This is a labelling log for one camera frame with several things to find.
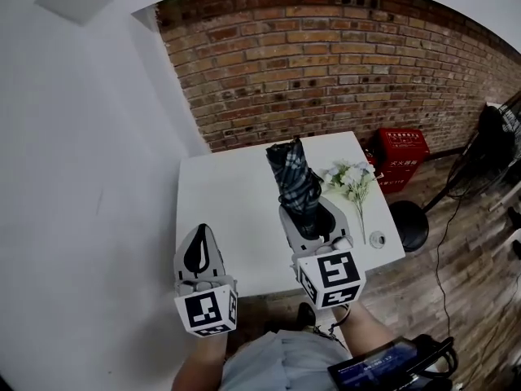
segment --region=screen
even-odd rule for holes
[[[330,367],[329,371],[340,389],[371,389],[384,384],[390,376],[405,374],[417,356],[414,344],[400,338],[361,358]]]

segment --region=fan base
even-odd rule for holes
[[[429,236],[429,221],[423,210],[412,201],[397,201],[389,206],[392,219],[406,252],[420,249]]]

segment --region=person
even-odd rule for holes
[[[314,313],[303,303],[302,331],[268,332],[225,360],[226,333],[200,338],[176,375],[172,391],[334,390],[327,368],[395,340],[359,301],[333,308],[348,351],[336,340],[312,332]]]

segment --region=brick wall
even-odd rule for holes
[[[167,0],[158,22],[215,152],[379,127],[439,152],[521,87],[518,52],[429,0]]]

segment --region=human arm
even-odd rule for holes
[[[333,308],[333,314],[337,321],[342,320],[346,313],[347,310],[343,307]],[[353,357],[366,354],[397,338],[359,301],[349,303],[349,316],[339,327]]]
[[[172,391],[217,391],[225,364],[228,333],[197,340],[194,352],[183,363]]]

